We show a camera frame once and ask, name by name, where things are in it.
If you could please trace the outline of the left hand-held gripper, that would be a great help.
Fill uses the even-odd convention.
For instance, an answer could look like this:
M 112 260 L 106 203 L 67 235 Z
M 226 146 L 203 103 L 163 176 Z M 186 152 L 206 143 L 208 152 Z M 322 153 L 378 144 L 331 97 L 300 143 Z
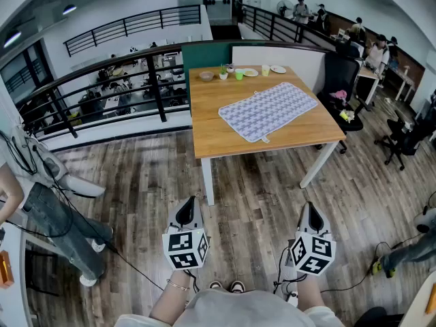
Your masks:
M 203 225 L 200 202 L 190 196 L 169 213 L 170 226 L 162 235 L 163 250 L 173 270 L 189 270 L 204 265 L 209 241 L 204 228 L 190 230 L 173 225 Z

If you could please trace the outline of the purple white patterned towel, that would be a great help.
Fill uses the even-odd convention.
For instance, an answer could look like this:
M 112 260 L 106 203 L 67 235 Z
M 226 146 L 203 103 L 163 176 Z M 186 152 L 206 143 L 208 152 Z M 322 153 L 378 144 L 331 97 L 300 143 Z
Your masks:
M 303 90 L 282 82 L 251 97 L 221 107 L 219 116 L 250 143 L 269 142 L 267 135 L 314 109 L 317 101 Z

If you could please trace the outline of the person's left forearm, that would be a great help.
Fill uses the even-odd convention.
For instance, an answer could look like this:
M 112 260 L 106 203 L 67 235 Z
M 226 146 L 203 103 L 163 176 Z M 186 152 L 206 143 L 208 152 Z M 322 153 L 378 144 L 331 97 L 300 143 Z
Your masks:
M 172 326 L 185 310 L 190 284 L 191 277 L 187 273 L 174 271 L 149 317 Z

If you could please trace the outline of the person's right forearm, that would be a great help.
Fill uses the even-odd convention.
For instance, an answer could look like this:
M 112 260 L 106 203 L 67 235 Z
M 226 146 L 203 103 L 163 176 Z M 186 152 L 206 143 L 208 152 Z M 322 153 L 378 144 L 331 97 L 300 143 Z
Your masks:
M 306 311 L 313 307 L 324 307 L 321 291 L 318 285 L 317 277 L 307 275 L 297 283 L 298 305 L 301 311 Z

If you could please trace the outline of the white table leg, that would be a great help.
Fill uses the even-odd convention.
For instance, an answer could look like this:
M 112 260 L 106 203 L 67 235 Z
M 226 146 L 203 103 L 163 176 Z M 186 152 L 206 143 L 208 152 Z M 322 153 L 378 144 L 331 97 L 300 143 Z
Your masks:
M 213 175 L 211 167 L 211 158 L 201 158 L 202 173 L 204 178 L 204 185 L 206 191 L 207 202 L 209 206 L 215 205 L 214 191 L 213 191 Z
M 301 189 L 307 187 L 308 184 L 313 180 L 315 175 L 320 171 L 322 166 L 330 157 L 331 153 L 334 151 L 338 143 L 338 141 L 328 143 L 321 149 L 319 156 L 317 157 L 313 165 L 309 168 L 305 177 L 301 180 L 299 184 Z

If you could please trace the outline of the white grey hand-held device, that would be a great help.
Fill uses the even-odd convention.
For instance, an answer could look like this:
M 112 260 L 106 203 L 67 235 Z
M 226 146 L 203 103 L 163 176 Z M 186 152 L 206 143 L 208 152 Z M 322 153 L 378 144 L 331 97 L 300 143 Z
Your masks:
M 43 157 L 44 169 L 58 184 L 74 194 L 86 198 L 96 198 L 102 195 L 106 188 L 87 179 L 70 174 L 65 165 L 55 156 Z
M 423 211 L 414 218 L 417 231 L 427 233 L 436 226 L 436 207 L 425 206 Z

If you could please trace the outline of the person's white shirt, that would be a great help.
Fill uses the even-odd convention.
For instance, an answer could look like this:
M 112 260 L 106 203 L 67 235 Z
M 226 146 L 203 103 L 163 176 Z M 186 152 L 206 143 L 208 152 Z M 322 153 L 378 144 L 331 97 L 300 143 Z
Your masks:
M 232 294 L 207 289 L 196 294 L 174 325 L 151 317 L 121 315 L 114 327 L 344 327 L 325 306 L 301 311 L 270 292 Z

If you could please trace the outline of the black round stool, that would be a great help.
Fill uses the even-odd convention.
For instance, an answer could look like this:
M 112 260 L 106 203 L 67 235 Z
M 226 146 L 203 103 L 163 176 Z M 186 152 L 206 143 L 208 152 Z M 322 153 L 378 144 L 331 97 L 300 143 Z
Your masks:
M 399 327 L 403 314 L 388 315 L 383 307 L 373 307 L 366 311 L 354 327 Z

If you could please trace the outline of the black office chair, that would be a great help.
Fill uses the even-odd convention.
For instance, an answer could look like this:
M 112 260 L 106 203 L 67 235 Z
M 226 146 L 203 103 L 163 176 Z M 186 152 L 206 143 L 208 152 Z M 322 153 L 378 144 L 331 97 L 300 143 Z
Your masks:
M 358 99 L 359 105 L 353 109 L 349 104 L 352 97 L 354 83 L 360 70 L 357 60 L 338 54 L 335 51 L 327 52 L 324 57 L 325 82 L 323 89 L 317 94 L 317 98 L 336 121 L 342 132 L 360 131 L 364 125 L 358 116 L 362 109 L 370 112 L 369 106 Z M 332 98 L 329 93 L 344 90 L 347 92 L 347 102 Z M 343 120 L 339 114 L 342 110 L 353 110 L 355 119 L 351 123 Z
M 405 164 L 403 163 L 402 156 L 415 155 L 421 141 L 424 139 L 424 136 L 422 135 L 421 127 L 417 121 L 414 121 L 413 124 L 408 123 L 406 117 L 400 111 L 395 110 L 394 113 L 397 120 L 387 120 L 391 134 L 376 139 L 374 144 L 389 149 L 390 154 L 384 162 L 385 165 L 389 165 L 392 158 L 396 156 L 400 163 L 399 170 L 404 171 Z

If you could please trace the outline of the white round table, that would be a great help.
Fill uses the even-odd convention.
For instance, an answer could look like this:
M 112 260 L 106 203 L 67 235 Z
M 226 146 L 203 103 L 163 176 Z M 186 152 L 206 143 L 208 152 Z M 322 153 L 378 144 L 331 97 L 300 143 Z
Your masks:
M 436 280 L 428 277 L 418 290 L 399 327 L 436 327 L 436 310 L 426 313 Z

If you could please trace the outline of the orange object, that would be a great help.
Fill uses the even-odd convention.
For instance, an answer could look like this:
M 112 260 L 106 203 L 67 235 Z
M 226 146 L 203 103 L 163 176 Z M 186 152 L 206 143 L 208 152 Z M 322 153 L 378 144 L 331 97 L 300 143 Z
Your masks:
M 429 301 L 425 309 L 425 313 L 432 314 L 434 311 L 436 311 L 436 283 L 434 283 L 432 286 L 432 290 L 429 296 Z
M 0 251 L 0 288 L 7 289 L 14 284 L 14 276 L 7 251 Z

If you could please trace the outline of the small white-legged desk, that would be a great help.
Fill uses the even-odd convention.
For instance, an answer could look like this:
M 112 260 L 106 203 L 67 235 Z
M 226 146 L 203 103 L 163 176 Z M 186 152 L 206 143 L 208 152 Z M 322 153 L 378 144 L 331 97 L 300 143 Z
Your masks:
M 378 84 L 379 76 L 369 68 L 362 66 L 356 78 L 356 97 L 369 106 L 373 102 Z
M 410 93 L 415 90 L 415 83 L 414 81 L 408 76 L 410 66 L 405 65 L 403 69 L 396 68 L 394 70 L 395 74 L 402 80 L 402 83 L 400 85 L 400 88 L 396 94 L 395 100 L 398 101 L 400 99 L 401 94 L 403 93 L 403 89 L 405 86 L 408 86 L 407 93 L 405 97 L 403 98 L 403 101 L 406 102 L 407 99 L 410 96 Z

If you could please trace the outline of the white partition panel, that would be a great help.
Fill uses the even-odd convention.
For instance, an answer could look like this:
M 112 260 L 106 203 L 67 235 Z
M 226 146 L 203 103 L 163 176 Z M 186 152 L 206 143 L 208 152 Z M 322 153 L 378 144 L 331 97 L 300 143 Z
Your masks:
M 232 63 L 239 65 L 280 65 L 290 67 L 315 93 L 324 87 L 326 52 L 270 46 L 233 46 Z

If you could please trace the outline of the black straight railing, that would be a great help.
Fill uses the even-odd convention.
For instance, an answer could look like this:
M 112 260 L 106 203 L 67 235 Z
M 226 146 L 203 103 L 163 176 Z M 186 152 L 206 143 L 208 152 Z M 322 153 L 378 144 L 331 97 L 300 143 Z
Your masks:
M 120 18 L 66 40 L 63 45 L 69 57 L 100 44 L 130 35 L 166 27 L 199 25 L 201 5 L 168 7 Z
M 259 7 L 242 4 L 240 16 L 242 24 L 263 40 L 335 49 L 335 42 L 324 34 Z

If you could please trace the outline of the black standing fan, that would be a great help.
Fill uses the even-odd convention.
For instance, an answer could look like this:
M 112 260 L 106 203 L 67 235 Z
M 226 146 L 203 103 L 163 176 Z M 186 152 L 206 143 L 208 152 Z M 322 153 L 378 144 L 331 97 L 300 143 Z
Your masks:
M 294 10 L 294 4 L 288 0 L 281 0 L 277 4 L 277 13 L 285 18 L 292 16 Z

